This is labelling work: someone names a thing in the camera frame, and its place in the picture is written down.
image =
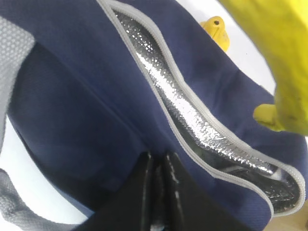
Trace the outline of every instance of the black plastic piece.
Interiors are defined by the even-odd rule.
[[[171,231],[251,231],[199,188],[176,154],[163,160]]]
[[[142,154],[126,183],[74,231],[149,231],[153,158]]]

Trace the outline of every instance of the white background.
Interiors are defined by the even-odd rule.
[[[256,83],[269,92],[274,92],[275,84],[263,57],[216,0],[178,0],[178,2],[197,22],[206,21],[212,16],[221,16],[231,41],[227,55]],[[9,173],[20,196],[35,213],[49,220],[68,224],[79,224],[86,219],[39,173],[9,122],[0,156],[0,167]],[[21,230],[4,221],[1,215],[0,228],[7,231]]]

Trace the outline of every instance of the navy fabric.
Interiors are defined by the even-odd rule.
[[[272,97],[240,72],[181,6],[174,0],[129,3],[159,26],[185,80],[224,125],[307,175],[304,139],[267,131],[252,119],[253,108]],[[55,185],[68,192],[65,185],[75,182],[69,194],[93,205],[97,197],[91,195],[116,191],[141,152],[170,150],[213,200],[250,228],[265,227],[270,210],[259,195],[211,177],[183,151],[95,0],[0,0],[0,5],[1,16],[37,41],[18,75],[9,116]],[[78,197],[76,191],[85,193]]]
[[[253,119],[255,107],[273,103],[273,97],[242,73],[184,8],[175,0],[120,1],[156,23],[185,81],[222,124],[254,149],[294,166],[308,179],[305,138],[270,131]]]

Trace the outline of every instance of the yellow plastic toy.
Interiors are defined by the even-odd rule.
[[[274,131],[308,135],[308,0],[219,0],[265,57],[275,104],[254,111]]]
[[[230,40],[226,32],[225,22],[221,17],[212,17],[206,22],[202,22],[200,25],[223,51],[227,51],[230,46]]]

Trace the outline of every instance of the insulated cooler bag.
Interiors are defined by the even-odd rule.
[[[252,230],[298,211],[307,144],[260,126],[262,103],[175,0],[0,0],[1,139],[8,115],[47,179],[94,212],[147,151],[176,153]]]

